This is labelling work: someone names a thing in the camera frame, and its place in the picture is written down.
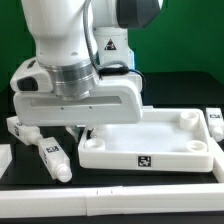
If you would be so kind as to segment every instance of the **black surface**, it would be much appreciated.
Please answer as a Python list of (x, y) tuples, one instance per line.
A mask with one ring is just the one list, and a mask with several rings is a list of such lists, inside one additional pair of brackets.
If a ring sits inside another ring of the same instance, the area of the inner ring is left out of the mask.
[[(204, 108), (224, 104), (224, 87), (209, 74), (149, 74), (143, 101), (156, 107)], [(15, 115), (10, 88), (0, 94), (0, 144), (11, 144), (13, 161), (0, 180), (1, 190), (55, 189), (102, 186), (140, 186), (163, 184), (216, 183), (212, 173), (174, 173), (148, 171), (112, 171), (83, 169), (77, 146), (64, 128), (41, 128), (44, 137), (55, 137), (71, 159), (73, 179), (67, 184), (53, 181), (35, 146), (26, 147), (7, 132), (6, 118)], [(224, 212), (116, 215), (102, 217), (63, 217), (44, 219), (0, 220), (0, 223), (222, 223)]]
[(23, 92), (38, 91), (37, 80), (33, 77), (20, 79), (20, 80), (18, 80), (17, 85), (18, 85), (19, 90), (23, 91)]

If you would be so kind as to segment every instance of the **green wall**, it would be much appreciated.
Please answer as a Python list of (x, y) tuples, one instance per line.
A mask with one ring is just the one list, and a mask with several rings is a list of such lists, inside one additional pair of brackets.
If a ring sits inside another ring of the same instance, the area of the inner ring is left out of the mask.
[[(20, 0), (0, 1), (0, 91), (35, 52)], [(143, 72), (205, 71), (224, 84), (224, 0), (165, 0), (145, 30), (129, 32)]]

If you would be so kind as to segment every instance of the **cable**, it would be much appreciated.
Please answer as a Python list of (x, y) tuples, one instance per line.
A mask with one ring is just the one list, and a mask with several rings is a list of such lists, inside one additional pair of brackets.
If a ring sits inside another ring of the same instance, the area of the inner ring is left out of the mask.
[(141, 78), (142, 78), (142, 90), (141, 90), (141, 93), (142, 93), (146, 89), (146, 83), (147, 82), (146, 82), (145, 76), (140, 71), (135, 70), (135, 69), (129, 69), (128, 71), (129, 72), (134, 72), (134, 73), (136, 73), (136, 74), (141, 76)]
[(88, 24), (88, 11), (89, 11), (89, 5), (91, 3), (91, 0), (86, 0), (85, 4), (84, 4), (84, 9), (83, 9), (83, 26), (84, 26), (84, 33), (85, 33), (85, 39), (86, 39), (86, 45), (87, 45), (87, 49), (89, 52), (89, 57), (90, 57), (90, 61), (93, 65), (93, 67), (96, 69), (97, 73), (99, 74), (100, 70), (107, 68), (109, 66), (112, 65), (121, 65), (124, 68), (128, 68), (127, 64), (123, 61), (112, 61), (112, 62), (108, 62), (105, 63), (103, 65), (98, 65), (95, 61), (95, 57), (93, 54), (93, 50), (92, 50), (92, 44), (91, 44), (91, 40), (90, 40), (90, 34), (89, 34), (89, 24)]
[[(142, 78), (142, 91), (141, 92), (143, 92), (146, 87), (146, 79), (145, 79), (145, 76), (140, 71), (137, 71), (134, 69), (129, 69), (128, 65), (123, 61), (111, 61), (111, 62), (105, 63), (103, 65), (98, 65), (96, 63), (96, 58), (93, 54), (91, 38), (90, 38), (90, 34), (89, 34), (88, 12), (89, 12), (90, 3), (91, 3), (91, 0), (86, 0), (85, 4), (84, 4), (83, 27), (84, 27), (86, 45), (87, 45), (87, 49), (88, 49), (88, 53), (89, 53), (89, 57), (90, 57), (92, 66), (94, 67), (96, 72), (99, 74), (100, 79), (102, 79), (103, 76), (115, 76), (116, 74), (125, 75), (128, 72), (134, 72), (134, 73), (140, 75)], [(113, 65), (121, 65), (121, 67), (118, 67), (118, 68), (110, 67)]]

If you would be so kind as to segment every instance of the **small bottle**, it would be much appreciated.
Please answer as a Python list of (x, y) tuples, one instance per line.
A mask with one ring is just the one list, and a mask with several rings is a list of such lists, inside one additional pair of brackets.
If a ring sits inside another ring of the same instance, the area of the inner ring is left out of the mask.
[(38, 145), (38, 141), (43, 139), (38, 127), (25, 126), (19, 121), (18, 117), (7, 118), (7, 126), (8, 131), (27, 146)]
[(70, 160), (55, 138), (39, 141), (39, 154), (51, 177), (61, 182), (68, 182), (72, 178)]
[(206, 118), (210, 135), (216, 142), (224, 138), (224, 121), (220, 108), (206, 108)]

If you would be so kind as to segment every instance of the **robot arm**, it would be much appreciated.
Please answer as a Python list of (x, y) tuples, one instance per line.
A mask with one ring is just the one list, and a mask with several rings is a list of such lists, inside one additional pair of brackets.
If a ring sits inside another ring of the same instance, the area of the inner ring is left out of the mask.
[[(99, 80), (93, 69), (83, 32), (84, 4), (85, 0), (22, 0), (36, 43), (36, 58), (24, 62), (11, 86), (16, 92), (17, 115), (26, 125), (135, 123), (141, 118), (141, 78), (128, 74)], [(129, 4), (134, 19), (125, 14)], [(139, 12), (147, 4), (154, 16), (143, 20)], [(93, 26), (143, 27), (160, 11), (158, 0), (93, 0), (92, 5), (95, 19), (90, 7), (88, 30), (94, 55), (97, 44)]]

